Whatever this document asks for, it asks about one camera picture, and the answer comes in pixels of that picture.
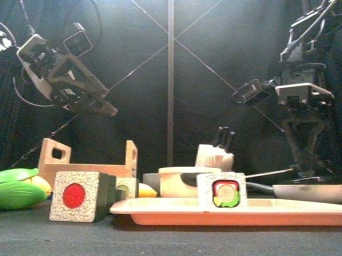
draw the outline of wooden tray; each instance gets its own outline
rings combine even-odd
[[[249,199],[249,207],[203,212],[197,198],[134,198],[115,203],[141,225],[341,226],[342,205],[285,199]]]

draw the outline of toy food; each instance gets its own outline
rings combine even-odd
[[[139,197],[157,197],[157,191],[145,183],[139,183]]]
[[[47,200],[52,189],[38,173],[36,168],[0,172],[0,210],[23,209]]]

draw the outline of wooden toy box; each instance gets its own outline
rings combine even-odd
[[[60,158],[54,157],[54,151],[60,151]],[[59,171],[94,171],[115,175],[117,177],[137,177],[138,148],[131,140],[126,142],[125,165],[74,164],[70,163],[71,147],[46,138],[43,140],[39,158],[39,176],[42,176],[54,189],[55,177]]]

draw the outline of black table surface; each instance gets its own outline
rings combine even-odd
[[[130,215],[52,222],[51,201],[0,211],[0,255],[342,255],[342,227],[141,226]]]

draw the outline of green toy vegetable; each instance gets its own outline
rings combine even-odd
[[[19,181],[36,176],[39,169],[16,168],[6,171],[0,171],[0,183]]]
[[[23,209],[46,200],[44,190],[27,182],[10,181],[0,184],[0,210]]]

